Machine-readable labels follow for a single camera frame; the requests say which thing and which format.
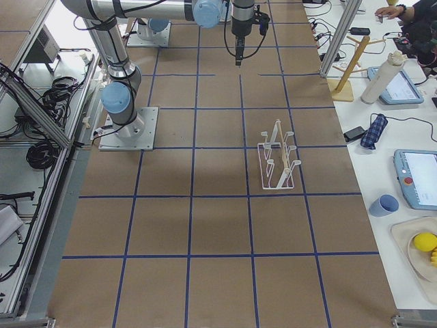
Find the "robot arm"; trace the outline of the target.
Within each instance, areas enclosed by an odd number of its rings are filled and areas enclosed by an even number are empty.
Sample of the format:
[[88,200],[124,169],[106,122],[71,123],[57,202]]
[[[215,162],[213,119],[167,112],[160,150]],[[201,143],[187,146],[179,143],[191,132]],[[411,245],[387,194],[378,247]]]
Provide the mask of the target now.
[[118,19],[176,19],[211,28],[230,18],[236,38],[232,53],[236,65],[246,59],[245,38],[255,24],[254,1],[64,1],[63,4],[83,19],[107,68],[111,82],[104,88],[101,101],[112,120],[112,132],[120,137],[139,135],[144,124],[135,109],[141,73],[127,54]]

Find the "person hand at desk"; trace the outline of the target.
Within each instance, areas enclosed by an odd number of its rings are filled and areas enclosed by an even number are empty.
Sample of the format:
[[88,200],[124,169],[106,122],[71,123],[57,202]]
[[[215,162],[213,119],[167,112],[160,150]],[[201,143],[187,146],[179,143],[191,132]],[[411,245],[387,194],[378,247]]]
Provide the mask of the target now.
[[402,6],[390,5],[383,8],[378,8],[375,11],[375,16],[377,17],[387,17],[388,19],[397,18],[404,11]]

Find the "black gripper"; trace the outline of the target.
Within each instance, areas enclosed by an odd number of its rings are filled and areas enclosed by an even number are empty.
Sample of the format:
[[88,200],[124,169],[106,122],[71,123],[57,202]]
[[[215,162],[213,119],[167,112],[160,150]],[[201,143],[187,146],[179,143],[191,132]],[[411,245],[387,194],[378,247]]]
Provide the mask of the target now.
[[244,57],[244,49],[245,49],[245,37],[244,36],[236,36],[234,48],[235,48],[235,65],[241,66],[242,58]]

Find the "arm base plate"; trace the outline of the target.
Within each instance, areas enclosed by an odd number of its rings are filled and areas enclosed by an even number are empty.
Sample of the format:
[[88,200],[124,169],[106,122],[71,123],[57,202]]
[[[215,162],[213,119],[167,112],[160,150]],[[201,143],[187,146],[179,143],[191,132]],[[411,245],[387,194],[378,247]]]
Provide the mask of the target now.
[[118,125],[103,131],[98,148],[101,151],[153,150],[157,121],[158,107],[140,107],[129,125],[116,133]]
[[127,47],[131,48],[167,48],[171,21],[165,19],[138,19],[134,32],[128,38]]

